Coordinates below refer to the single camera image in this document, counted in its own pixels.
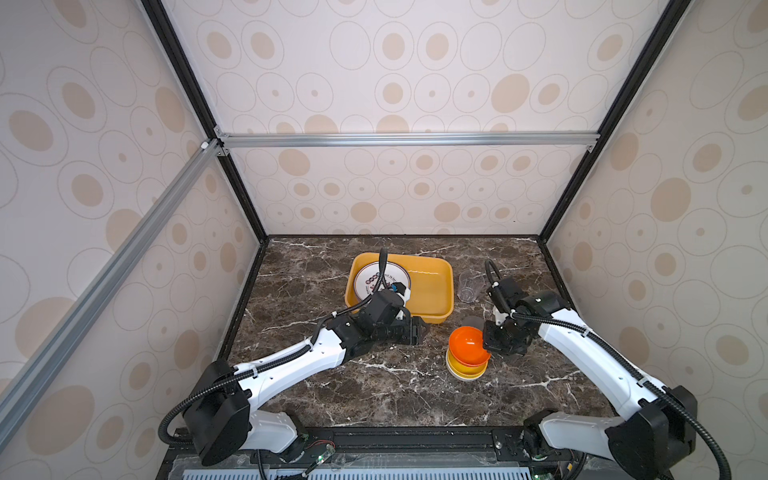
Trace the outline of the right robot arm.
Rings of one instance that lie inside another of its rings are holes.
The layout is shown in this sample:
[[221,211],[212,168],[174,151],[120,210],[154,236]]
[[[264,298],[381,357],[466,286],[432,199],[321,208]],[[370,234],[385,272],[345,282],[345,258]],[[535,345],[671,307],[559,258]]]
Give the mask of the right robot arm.
[[545,409],[525,420],[525,454],[542,460],[572,450],[617,464],[633,479],[668,479],[671,469],[702,440],[721,479],[732,476],[723,449],[697,418],[698,402],[685,387],[671,388],[646,373],[592,330],[552,291],[524,292],[487,261],[487,295],[494,318],[483,346],[495,354],[523,355],[539,338],[555,347],[605,396],[615,416],[589,417]]

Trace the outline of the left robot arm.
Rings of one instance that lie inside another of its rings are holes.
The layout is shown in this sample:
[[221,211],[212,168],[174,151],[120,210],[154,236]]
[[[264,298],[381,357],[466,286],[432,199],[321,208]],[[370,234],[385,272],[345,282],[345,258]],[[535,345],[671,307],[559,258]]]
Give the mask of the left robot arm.
[[190,447],[205,466],[239,450],[291,453],[304,431],[285,413],[263,405],[305,379],[368,354],[373,347],[421,344],[427,323],[406,303],[410,291],[395,283],[356,305],[322,317],[313,335],[259,360],[209,364],[190,395],[160,421],[157,435],[170,447]]

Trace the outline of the white plate red rim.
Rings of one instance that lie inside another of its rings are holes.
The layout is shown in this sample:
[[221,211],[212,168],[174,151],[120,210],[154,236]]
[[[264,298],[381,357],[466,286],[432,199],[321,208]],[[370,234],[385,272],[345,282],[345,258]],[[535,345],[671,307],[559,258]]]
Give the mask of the white plate red rim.
[[[371,295],[374,286],[379,280],[379,265],[377,262],[364,265],[354,276],[352,282],[352,292],[356,301],[363,300]],[[395,283],[401,283],[406,288],[411,288],[411,278],[409,273],[402,266],[388,262],[384,269],[384,279],[379,284],[379,289],[392,288]]]

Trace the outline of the orange bowl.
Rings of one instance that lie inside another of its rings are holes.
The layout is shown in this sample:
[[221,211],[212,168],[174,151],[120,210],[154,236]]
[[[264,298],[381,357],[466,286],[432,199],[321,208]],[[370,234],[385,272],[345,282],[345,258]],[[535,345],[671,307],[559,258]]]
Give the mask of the orange bowl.
[[455,329],[449,337],[448,348],[453,358],[467,367],[483,366],[491,357],[483,346],[483,332],[471,326]]

